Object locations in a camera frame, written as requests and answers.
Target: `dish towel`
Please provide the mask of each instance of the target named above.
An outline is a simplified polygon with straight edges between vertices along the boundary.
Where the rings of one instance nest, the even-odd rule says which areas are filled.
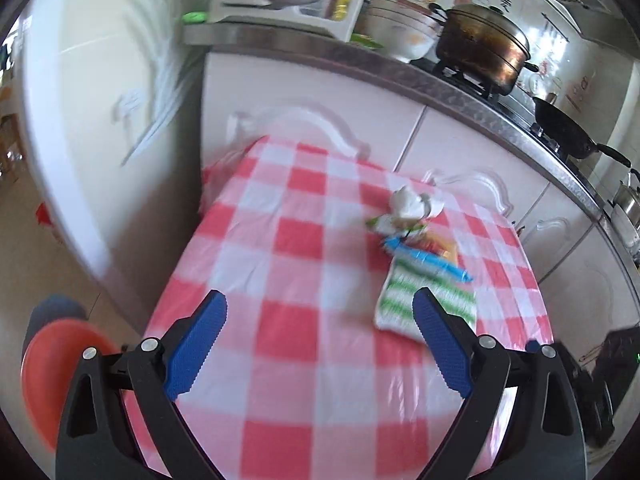
[[[478,309],[472,292],[461,290],[442,278],[419,272],[398,258],[391,268],[376,305],[375,324],[380,330],[390,330],[424,343],[414,321],[414,294],[428,286],[448,314],[460,316],[473,331],[476,330]]]

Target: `white cabinet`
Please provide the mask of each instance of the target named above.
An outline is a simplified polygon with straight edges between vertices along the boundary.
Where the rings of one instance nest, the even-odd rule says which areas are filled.
[[[553,184],[520,221],[520,242],[538,281],[580,241],[591,219]]]
[[[548,184],[519,158],[430,108],[399,172],[465,194],[518,223]]]
[[[597,226],[540,283],[551,330],[580,359],[611,330],[640,322],[626,270]]]
[[[273,135],[394,170],[424,111],[424,105],[361,81],[236,54],[208,54],[204,86],[205,166]]]

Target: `white tissue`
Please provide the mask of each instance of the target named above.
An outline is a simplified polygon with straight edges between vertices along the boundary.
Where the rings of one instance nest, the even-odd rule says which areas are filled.
[[[425,214],[422,198],[408,186],[393,193],[389,207],[391,216],[395,218],[419,220]]]
[[[421,193],[420,198],[424,202],[424,213],[428,219],[436,218],[444,209],[444,202],[439,198]]]

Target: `blue packet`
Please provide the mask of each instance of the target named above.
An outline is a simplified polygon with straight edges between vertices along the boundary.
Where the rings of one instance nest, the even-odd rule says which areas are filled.
[[[453,279],[462,283],[473,281],[473,278],[466,270],[460,269],[460,267],[435,254],[408,247],[402,243],[402,238],[399,236],[386,238],[383,245],[389,254],[400,258],[419,272],[424,272],[429,276]]]

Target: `red bowl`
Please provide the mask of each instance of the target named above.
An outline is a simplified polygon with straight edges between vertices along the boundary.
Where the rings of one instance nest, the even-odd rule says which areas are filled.
[[[58,443],[69,384],[82,352],[89,346],[103,355],[119,353],[116,345],[89,322],[59,319],[33,337],[22,360],[24,405],[34,428],[52,451]]]

